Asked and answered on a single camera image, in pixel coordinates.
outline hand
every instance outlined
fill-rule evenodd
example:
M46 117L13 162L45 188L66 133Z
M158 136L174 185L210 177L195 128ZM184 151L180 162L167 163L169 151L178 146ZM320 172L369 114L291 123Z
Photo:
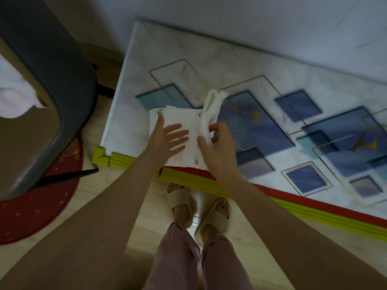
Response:
M168 159L185 149L185 145L171 150L172 148L185 143L188 140L186 136L189 131L181 130L173 132L181 128L181 124L173 124L164 127L164 116L159 114L156 122L156 126L149 138L148 146L142 153L149 157L151 165L154 166L154 170L160 170L168 161Z
M218 137L212 138L213 147L209 146L201 136L197 143L202 152L204 162L217 180L222 177L239 175L236 164L235 141L226 122L220 121L209 126L209 130L217 131Z

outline forearm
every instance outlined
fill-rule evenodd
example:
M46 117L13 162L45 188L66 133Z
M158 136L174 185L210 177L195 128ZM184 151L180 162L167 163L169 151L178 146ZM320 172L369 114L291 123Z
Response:
M42 239L0 281L0 288L108 286L154 172L149 157L140 156L105 191Z
M290 214L240 175L224 175L218 180L297 290L386 289L383 275Z

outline folded cloth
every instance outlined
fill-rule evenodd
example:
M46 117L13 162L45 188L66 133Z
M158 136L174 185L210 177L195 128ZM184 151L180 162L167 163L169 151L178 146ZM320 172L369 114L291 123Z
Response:
M188 141L184 143L185 149L181 153L171 157L167 161L166 166L192 167L208 170L197 145L197 137L203 136L207 144L212 146L212 136L208 130L208 126L216 122L220 106L226 97L226 92L218 93L216 90L212 90L206 98L203 109L184 109L167 106L165 108L156 108L149 111L149 136L152 134L156 125L159 113L164 116L164 127L181 123L182 127L179 130L187 129L190 132Z
M32 106L44 108L33 87L0 55L0 117L19 117Z

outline red rug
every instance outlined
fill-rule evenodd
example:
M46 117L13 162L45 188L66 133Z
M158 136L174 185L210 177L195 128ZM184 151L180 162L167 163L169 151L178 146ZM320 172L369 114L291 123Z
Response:
M77 134L46 176L82 170L83 144ZM79 179L67 180L31 190L0 201L0 245L30 237L50 224L67 206Z

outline pant leg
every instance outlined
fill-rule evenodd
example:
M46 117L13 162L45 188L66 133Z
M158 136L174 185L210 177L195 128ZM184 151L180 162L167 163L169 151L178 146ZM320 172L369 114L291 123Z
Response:
M171 224L153 260L143 290L196 290L200 249L186 229Z
M210 239L202 251L206 290L252 290L249 276L225 236Z

